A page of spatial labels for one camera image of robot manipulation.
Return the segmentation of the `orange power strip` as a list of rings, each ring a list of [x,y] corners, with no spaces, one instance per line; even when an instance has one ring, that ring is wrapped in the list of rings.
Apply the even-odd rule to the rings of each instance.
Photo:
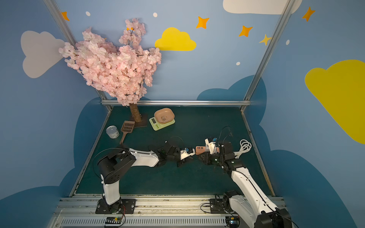
[[[195,154],[200,155],[200,154],[203,154],[203,153],[219,154],[220,150],[219,150],[218,147],[196,146]]]

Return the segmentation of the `green electronic kitchen scale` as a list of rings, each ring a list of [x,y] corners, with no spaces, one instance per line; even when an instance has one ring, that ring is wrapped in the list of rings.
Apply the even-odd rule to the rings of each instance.
[[[166,128],[168,126],[175,124],[175,120],[173,119],[172,121],[167,122],[167,123],[159,123],[154,117],[152,117],[149,119],[149,123],[151,124],[154,131],[159,131],[163,128]]]

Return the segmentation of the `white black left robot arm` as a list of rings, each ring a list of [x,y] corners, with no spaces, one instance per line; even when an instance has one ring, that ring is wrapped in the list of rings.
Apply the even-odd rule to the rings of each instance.
[[[103,186],[103,202],[107,206],[112,206],[120,201],[119,182],[130,169],[157,168],[166,162],[176,162],[180,167],[194,155],[196,155],[194,148],[180,148],[168,141],[164,146],[150,151],[140,151],[123,145],[108,149],[108,154],[97,162]]]

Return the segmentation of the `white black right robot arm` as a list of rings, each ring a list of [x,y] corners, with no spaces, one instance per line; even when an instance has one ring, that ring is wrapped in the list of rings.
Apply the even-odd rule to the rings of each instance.
[[[226,225],[237,228],[244,221],[249,228],[292,228],[294,222],[286,209],[280,209],[261,190],[248,168],[232,149],[232,144],[205,141],[204,148],[197,147],[198,157],[207,165],[218,165],[241,190],[215,196],[200,206],[209,214],[226,214]]]

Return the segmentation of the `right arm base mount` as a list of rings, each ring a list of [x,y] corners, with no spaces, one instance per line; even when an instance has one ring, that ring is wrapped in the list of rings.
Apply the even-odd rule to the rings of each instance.
[[[211,214],[232,214],[242,215],[251,212],[251,207],[247,200],[237,191],[225,192],[223,196],[215,195],[209,199],[209,212]]]

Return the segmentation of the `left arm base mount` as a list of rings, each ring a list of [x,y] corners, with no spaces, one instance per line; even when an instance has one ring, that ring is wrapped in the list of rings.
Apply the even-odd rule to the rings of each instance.
[[[115,203],[108,205],[105,198],[97,202],[96,214],[133,214],[136,207],[136,199],[120,198]]]

